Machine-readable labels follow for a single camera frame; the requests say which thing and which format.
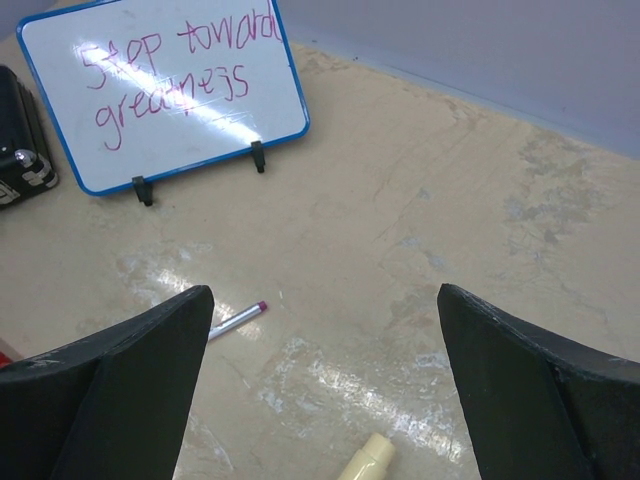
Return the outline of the black carrying case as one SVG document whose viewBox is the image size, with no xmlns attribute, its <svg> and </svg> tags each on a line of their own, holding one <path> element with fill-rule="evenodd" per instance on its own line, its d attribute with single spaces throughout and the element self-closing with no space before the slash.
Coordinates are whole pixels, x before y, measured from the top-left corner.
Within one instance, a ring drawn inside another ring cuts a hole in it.
<svg viewBox="0 0 640 480">
<path fill-rule="evenodd" d="M 58 183 L 33 94 L 1 66 L 1 209 L 53 189 Z"/>
</svg>

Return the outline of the purple whiteboard marker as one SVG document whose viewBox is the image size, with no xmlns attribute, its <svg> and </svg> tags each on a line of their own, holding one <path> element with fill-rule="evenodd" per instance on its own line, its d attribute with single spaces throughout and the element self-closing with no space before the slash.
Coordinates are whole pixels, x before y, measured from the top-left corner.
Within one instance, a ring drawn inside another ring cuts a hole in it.
<svg viewBox="0 0 640 480">
<path fill-rule="evenodd" d="M 221 323 L 213 326 L 208 334 L 208 341 L 213 341 L 227 332 L 240 328 L 244 324 L 252 321 L 255 317 L 261 315 L 268 310 L 268 305 L 265 301 L 260 301 L 251 307 L 242 310 L 239 313 L 234 314 Z"/>
</svg>

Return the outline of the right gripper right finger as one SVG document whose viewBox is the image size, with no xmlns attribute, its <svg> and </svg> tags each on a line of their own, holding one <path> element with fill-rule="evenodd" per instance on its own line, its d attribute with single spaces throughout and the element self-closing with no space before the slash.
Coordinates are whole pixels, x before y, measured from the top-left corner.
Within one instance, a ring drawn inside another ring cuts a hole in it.
<svg viewBox="0 0 640 480">
<path fill-rule="evenodd" d="M 639 365 L 452 284 L 437 305 L 484 479 L 636 479 Z"/>
</svg>

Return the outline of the red glitter microphone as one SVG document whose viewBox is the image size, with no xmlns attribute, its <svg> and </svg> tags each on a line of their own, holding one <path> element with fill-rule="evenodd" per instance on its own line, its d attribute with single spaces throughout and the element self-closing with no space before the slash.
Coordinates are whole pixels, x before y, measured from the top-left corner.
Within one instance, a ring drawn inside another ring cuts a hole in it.
<svg viewBox="0 0 640 480">
<path fill-rule="evenodd" d="M 7 356 L 3 350 L 0 350 L 0 368 L 4 368 L 8 365 L 10 365 L 13 362 L 13 360 Z"/>
</svg>

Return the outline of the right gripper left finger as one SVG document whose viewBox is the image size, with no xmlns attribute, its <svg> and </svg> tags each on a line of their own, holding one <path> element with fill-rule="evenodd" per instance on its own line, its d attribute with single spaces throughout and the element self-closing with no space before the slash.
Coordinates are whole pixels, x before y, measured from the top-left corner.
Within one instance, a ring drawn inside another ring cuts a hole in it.
<svg viewBox="0 0 640 480">
<path fill-rule="evenodd" d="M 213 310 L 195 286 L 2 367 L 2 478 L 172 478 Z"/>
</svg>

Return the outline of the blue framed whiteboard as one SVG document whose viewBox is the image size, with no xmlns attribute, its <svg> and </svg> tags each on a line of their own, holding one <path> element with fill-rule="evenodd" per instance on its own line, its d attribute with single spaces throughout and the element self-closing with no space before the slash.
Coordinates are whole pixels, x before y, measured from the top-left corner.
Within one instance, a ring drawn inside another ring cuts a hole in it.
<svg viewBox="0 0 640 480">
<path fill-rule="evenodd" d="M 95 1 L 16 29 L 80 188 L 129 188 L 303 136 L 273 1 Z"/>
</svg>

